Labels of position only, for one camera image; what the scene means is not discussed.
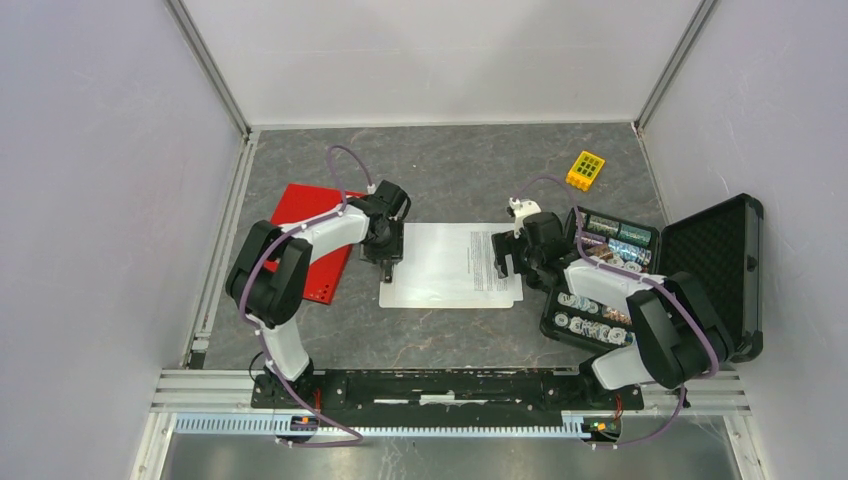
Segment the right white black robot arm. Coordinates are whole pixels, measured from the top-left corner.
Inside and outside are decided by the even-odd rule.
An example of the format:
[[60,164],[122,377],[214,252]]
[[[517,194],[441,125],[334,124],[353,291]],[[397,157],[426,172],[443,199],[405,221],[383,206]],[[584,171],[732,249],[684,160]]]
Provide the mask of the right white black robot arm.
[[551,297],[577,295],[631,320],[631,345],[582,365],[577,392],[585,405],[602,408],[630,385],[654,382],[676,389],[716,374],[728,361],[732,338],[695,277],[637,273],[591,257],[567,238],[556,214],[533,202],[507,212],[512,228],[492,237],[499,276],[513,271]]

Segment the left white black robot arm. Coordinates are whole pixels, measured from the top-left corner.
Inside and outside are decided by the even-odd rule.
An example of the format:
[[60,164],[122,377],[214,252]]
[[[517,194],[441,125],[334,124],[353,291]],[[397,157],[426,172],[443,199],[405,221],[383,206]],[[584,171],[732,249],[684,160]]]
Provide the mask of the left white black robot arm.
[[358,245],[364,261],[389,284],[404,257],[404,221],[411,199],[383,180],[361,197],[342,194],[339,203],[299,222],[256,222],[232,266],[225,290],[242,319],[253,326],[277,379],[275,392],[290,407],[314,394],[314,363],[302,343],[296,313],[311,265],[343,247]]

